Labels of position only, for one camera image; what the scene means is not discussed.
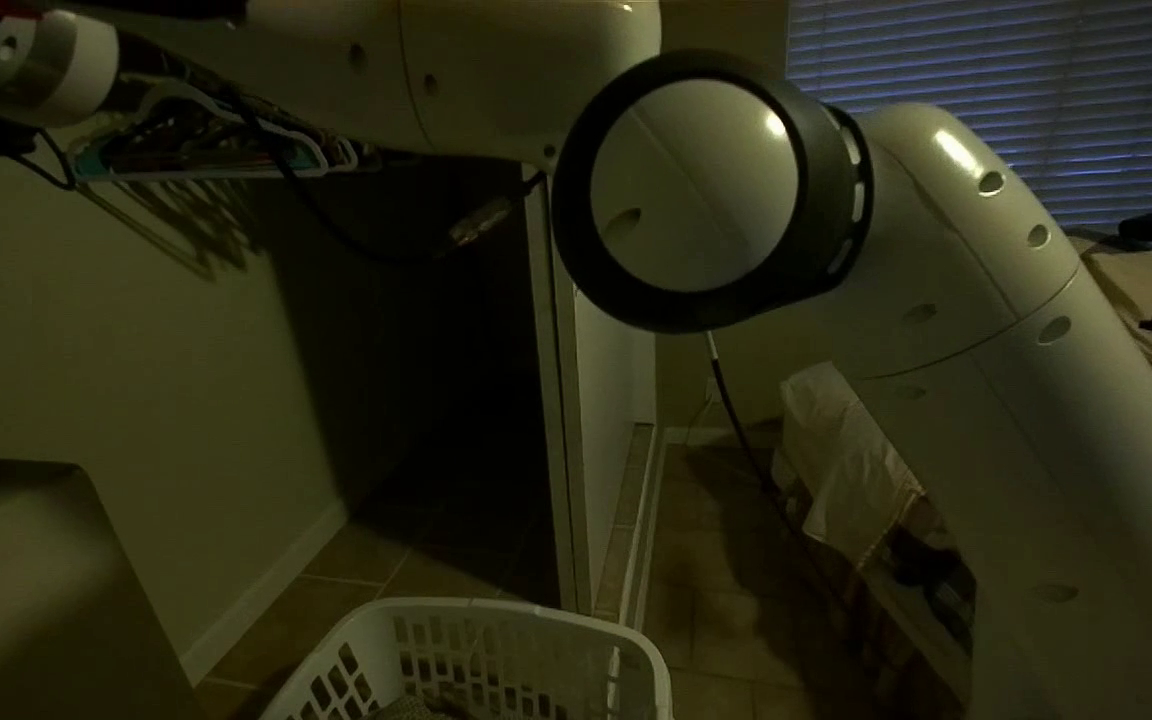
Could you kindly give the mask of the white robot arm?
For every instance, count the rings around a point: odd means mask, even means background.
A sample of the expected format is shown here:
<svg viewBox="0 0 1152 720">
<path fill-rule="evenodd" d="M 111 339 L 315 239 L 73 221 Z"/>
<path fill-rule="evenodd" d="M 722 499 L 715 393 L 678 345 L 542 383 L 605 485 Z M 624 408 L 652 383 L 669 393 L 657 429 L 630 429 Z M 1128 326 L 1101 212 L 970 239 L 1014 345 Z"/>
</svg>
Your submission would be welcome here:
<svg viewBox="0 0 1152 720">
<path fill-rule="evenodd" d="M 673 50 L 662 0 L 0 0 L 0 120 L 98 114 L 136 40 L 238 109 L 547 173 L 624 325 L 803 307 L 975 574 L 970 714 L 1152 720 L 1152 365 L 965 120 Z"/>
</svg>

